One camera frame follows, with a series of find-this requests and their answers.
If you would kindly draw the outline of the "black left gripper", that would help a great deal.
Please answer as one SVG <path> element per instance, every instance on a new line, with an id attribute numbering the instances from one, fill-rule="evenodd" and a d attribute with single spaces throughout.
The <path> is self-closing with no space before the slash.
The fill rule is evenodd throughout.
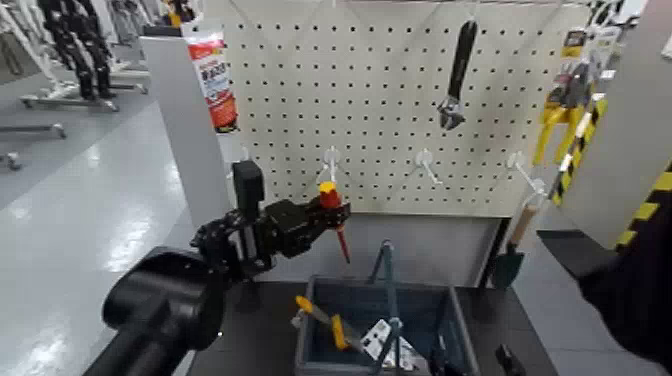
<path id="1" fill-rule="evenodd" d="M 310 250 L 324 231 L 342 227 L 350 216 L 349 203 L 325 207 L 320 195 L 306 205 L 286 199 L 275 202 L 264 209 L 264 247 L 272 254 L 294 258 Z"/>

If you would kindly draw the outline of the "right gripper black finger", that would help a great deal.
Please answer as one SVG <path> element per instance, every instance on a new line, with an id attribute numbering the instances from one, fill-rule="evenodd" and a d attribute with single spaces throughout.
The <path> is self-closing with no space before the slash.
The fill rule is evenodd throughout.
<path id="1" fill-rule="evenodd" d="M 435 342 L 427 360 L 432 376 L 458 376 L 458 370 L 448 359 L 446 348 Z"/>
<path id="2" fill-rule="evenodd" d="M 500 344 L 495 350 L 498 364 L 506 376 L 525 376 L 526 370 L 521 361 L 506 344 Z"/>

